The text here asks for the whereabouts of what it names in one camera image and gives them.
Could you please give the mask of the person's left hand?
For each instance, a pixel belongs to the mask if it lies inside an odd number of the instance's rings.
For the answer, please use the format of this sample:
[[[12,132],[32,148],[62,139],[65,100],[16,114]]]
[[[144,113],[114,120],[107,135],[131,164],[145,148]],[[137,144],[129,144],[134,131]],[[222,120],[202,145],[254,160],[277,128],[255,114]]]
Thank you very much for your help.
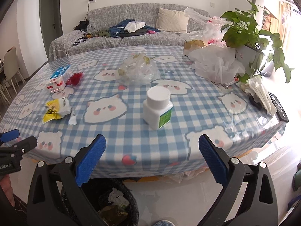
[[[13,188],[11,186],[10,176],[8,174],[5,175],[1,179],[0,183],[1,183],[1,188],[4,194],[6,195],[7,199],[9,200],[10,204],[12,205],[12,207],[15,207],[15,200],[13,196]]]

